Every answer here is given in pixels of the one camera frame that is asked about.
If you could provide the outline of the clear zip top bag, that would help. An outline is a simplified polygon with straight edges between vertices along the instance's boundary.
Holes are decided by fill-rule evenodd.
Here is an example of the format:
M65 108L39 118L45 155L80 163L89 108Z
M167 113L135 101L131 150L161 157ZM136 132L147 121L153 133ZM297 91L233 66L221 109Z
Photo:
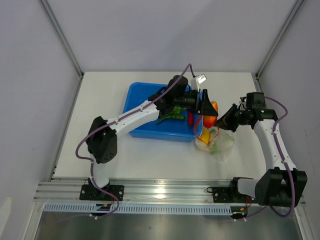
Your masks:
M206 128L203 125L203 120L204 117L201 116L193 128L195 145L201 151L210 154L215 161L226 161L235 145L233 133L228 133L214 126Z

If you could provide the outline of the yellow orange mango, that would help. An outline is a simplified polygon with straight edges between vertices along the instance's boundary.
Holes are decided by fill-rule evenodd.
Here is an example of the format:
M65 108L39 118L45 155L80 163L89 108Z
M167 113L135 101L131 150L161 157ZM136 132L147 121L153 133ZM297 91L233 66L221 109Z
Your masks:
M211 133L210 133L209 129L203 128L203 130L201 132L200 140L204 144L209 145L210 144L210 138L211 138Z

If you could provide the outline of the white cauliflower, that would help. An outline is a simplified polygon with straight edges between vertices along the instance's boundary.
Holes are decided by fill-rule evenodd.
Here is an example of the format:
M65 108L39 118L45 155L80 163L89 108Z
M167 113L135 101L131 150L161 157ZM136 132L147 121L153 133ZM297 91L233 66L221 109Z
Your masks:
M234 143L232 133L216 127L210 130L209 152L211 154L226 154L233 149Z

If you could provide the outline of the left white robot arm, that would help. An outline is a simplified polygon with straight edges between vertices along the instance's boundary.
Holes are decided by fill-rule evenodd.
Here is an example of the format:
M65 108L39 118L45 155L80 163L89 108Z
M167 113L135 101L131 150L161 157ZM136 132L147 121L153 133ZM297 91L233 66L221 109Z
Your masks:
M107 163L118 153L119 138L149 122L173 114L176 108L189 110L192 114L217 117L218 111L211 104L208 91L200 85L207 79L205 74L188 80L175 75L166 87L161 88L137 107L110 119L96 117L85 141L93 157L91 174L91 194L97 200L108 196L110 178Z

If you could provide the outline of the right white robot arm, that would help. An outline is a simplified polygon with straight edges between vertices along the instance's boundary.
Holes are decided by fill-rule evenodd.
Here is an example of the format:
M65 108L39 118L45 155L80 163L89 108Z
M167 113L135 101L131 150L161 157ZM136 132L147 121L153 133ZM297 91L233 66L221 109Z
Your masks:
M216 121L215 127L235 132L239 126L250 126L259 140L266 172L259 178L234 177L230 181L228 196L239 202L253 197L260 206L295 208L303 194L308 177L298 170L290 158L280 133L274 109L267 108L267 96L250 92L242 98L243 107L232 107Z

